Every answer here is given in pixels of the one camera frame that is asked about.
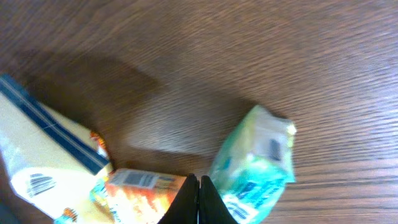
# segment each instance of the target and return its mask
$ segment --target wooden table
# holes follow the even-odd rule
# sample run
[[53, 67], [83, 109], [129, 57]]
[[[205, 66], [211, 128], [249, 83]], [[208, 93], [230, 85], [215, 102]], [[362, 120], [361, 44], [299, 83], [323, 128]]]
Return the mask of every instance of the wooden table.
[[[103, 134], [116, 167], [205, 174], [259, 103], [298, 129], [297, 183], [266, 223], [398, 223], [397, 11], [393, 0], [3, 0], [0, 70]], [[51, 223], [0, 174], [0, 200], [23, 223]]]

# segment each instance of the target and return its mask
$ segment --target wood grain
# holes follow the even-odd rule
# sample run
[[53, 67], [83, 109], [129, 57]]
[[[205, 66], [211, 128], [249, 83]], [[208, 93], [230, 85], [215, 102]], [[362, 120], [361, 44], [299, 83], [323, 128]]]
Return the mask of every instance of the wood grain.
[[[205, 174], [259, 103], [295, 121], [266, 223], [398, 223], [398, 3], [0, 1], [0, 70], [103, 134], [116, 167]], [[51, 222], [11, 194], [23, 223]]]

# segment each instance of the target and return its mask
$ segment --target orange wrapper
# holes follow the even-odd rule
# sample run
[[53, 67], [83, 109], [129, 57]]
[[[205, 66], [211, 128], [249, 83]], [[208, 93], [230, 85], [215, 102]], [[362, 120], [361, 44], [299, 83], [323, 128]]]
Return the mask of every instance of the orange wrapper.
[[105, 183], [116, 223], [156, 224], [169, 209], [186, 177], [119, 169]]

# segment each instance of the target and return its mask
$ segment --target teal wrapper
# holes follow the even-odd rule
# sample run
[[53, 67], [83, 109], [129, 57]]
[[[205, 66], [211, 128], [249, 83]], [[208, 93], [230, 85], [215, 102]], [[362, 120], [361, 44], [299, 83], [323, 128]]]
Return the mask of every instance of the teal wrapper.
[[260, 223], [295, 182], [296, 128], [257, 105], [227, 137], [209, 176], [238, 223]]

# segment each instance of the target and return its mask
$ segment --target blue stripe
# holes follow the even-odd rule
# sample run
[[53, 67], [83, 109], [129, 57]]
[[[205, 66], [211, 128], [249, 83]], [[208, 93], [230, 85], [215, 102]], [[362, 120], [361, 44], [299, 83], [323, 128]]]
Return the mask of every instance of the blue stripe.
[[[54, 141], [59, 143], [66, 149], [73, 157], [78, 159], [87, 169], [92, 173], [98, 173], [107, 163], [108, 160], [98, 155], [91, 147], [81, 142], [75, 135], [65, 129], [62, 125], [57, 123], [39, 104], [29, 96], [28, 92], [18, 85], [10, 76], [2, 75], [0, 80], [5, 81], [12, 89], [17, 91], [21, 96], [17, 96], [8, 86], [0, 82], [0, 91], [3, 92], [11, 102], [13, 102], [21, 111], [23, 111], [32, 121], [34, 121], [42, 130], [47, 133]], [[27, 103], [21, 100], [23, 97], [33, 106], [37, 111], [29, 108]]]

